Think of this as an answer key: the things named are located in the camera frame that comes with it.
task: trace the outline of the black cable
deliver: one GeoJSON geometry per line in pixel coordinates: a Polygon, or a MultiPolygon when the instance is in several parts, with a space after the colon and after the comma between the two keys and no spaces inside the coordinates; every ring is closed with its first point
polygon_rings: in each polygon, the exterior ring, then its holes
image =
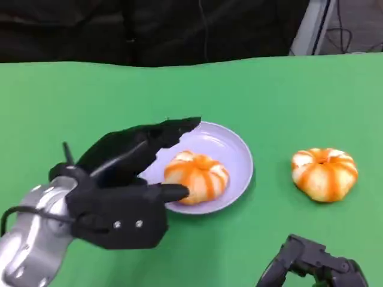
{"type": "Polygon", "coordinates": [[[377,43],[377,44],[375,44],[375,45],[372,45],[370,48],[368,48],[368,49],[366,50],[366,53],[372,52],[376,47],[379,47],[380,45],[383,45],[383,41],[382,41],[382,42],[379,42],[379,43],[377,43]]]}
{"type": "Polygon", "coordinates": [[[326,34],[326,38],[327,38],[327,39],[329,40],[329,42],[330,42],[331,44],[333,44],[338,50],[340,50],[343,54],[346,54],[346,53],[348,52],[348,49],[349,49],[349,47],[350,47],[350,45],[351,45],[351,42],[352,42],[352,39],[353,39],[353,35],[352,35],[351,30],[346,29],[346,28],[330,28],[330,29],[328,29],[327,31],[328,31],[328,32],[333,32],[333,31],[339,31],[339,30],[341,30],[342,32],[347,32],[347,33],[348,33],[347,45],[346,45],[345,48],[336,45],[336,44],[334,43],[334,41],[333,41],[327,34],[326,34]]]}
{"type": "Polygon", "coordinates": [[[203,56],[205,57],[206,63],[209,63],[210,62],[209,57],[208,57],[209,26],[208,26],[208,21],[207,21],[206,16],[205,16],[205,12],[203,10],[202,0],[198,0],[198,7],[199,7],[199,11],[201,13],[203,25],[205,27],[205,39],[203,42],[203,56]]]}
{"type": "Polygon", "coordinates": [[[46,212],[44,209],[37,209],[32,206],[13,206],[7,209],[1,216],[0,237],[2,237],[7,232],[8,218],[10,215],[12,215],[15,212],[32,213],[32,214],[39,215],[42,218],[53,219],[66,224],[73,224],[75,222],[73,218],[49,213],[49,212],[46,212]]]}
{"type": "Polygon", "coordinates": [[[282,21],[279,17],[279,14],[278,14],[278,0],[274,0],[274,14],[275,14],[275,21],[276,21],[276,25],[278,27],[278,30],[279,30],[279,35],[283,41],[283,44],[286,46],[286,49],[293,55],[295,56],[295,53],[293,52],[293,50],[291,49],[291,45],[288,44],[288,39],[285,37],[285,32],[283,31],[283,25],[282,25],[282,21]]]}
{"type": "Polygon", "coordinates": [[[338,22],[339,22],[339,31],[341,32],[341,50],[343,54],[346,54],[347,52],[344,50],[343,46],[343,22],[342,22],[342,16],[341,16],[341,0],[336,0],[336,13],[338,15],[338,22]]]}

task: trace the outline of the green tablecloth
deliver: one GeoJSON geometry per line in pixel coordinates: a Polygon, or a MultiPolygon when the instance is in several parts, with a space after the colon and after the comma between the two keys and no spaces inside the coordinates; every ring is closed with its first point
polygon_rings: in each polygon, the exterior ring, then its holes
{"type": "MultiPolygon", "coordinates": [[[[383,56],[286,57],[185,68],[82,63],[0,66],[0,210],[17,204],[63,160],[108,131],[201,115],[238,133],[256,178],[231,207],[169,213],[154,250],[105,251],[79,240],[54,287],[252,287],[290,233],[357,260],[381,284],[383,56]],[[315,204],[291,181],[298,149],[348,151],[360,177],[349,196],[315,204]]],[[[310,286],[289,276],[286,286],[310,286]]]]}

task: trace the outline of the black curtain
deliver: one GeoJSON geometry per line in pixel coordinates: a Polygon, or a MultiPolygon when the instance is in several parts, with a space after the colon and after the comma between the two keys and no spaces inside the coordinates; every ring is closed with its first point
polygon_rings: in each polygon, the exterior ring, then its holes
{"type": "Polygon", "coordinates": [[[2,0],[0,62],[173,66],[283,56],[308,2],[2,0]]]}

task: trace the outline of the plate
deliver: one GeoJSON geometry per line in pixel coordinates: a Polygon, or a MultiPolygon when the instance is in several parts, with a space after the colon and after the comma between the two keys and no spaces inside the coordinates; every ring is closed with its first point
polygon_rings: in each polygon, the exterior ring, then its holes
{"type": "Polygon", "coordinates": [[[233,131],[204,121],[190,133],[183,134],[177,145],[161,149],[157,153],[157,160],[140,176],[149,184],[163,182],[165,167],[179,152],[185,150],[206,154],[221,162],[229,172],[229,182],[225,192],[215,200],[193,206],[172,202],[166,204],[168,209],[195,215],[215,212],[232,204],[247,189],[253,175],[253,157],[249,148],[233,131]]]}

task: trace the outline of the tangerine on plate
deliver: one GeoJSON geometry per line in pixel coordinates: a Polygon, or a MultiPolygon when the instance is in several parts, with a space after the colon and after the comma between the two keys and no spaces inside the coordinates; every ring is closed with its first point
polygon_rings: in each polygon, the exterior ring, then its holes
{"type": "Polygon", "coordinates": [[[166,167],[164,184],[187,187],[190,194],[180,203],[194,205],[221,196],[228,180],[229,173],[220,162],[207,155],[183,151],[166,167]]]}

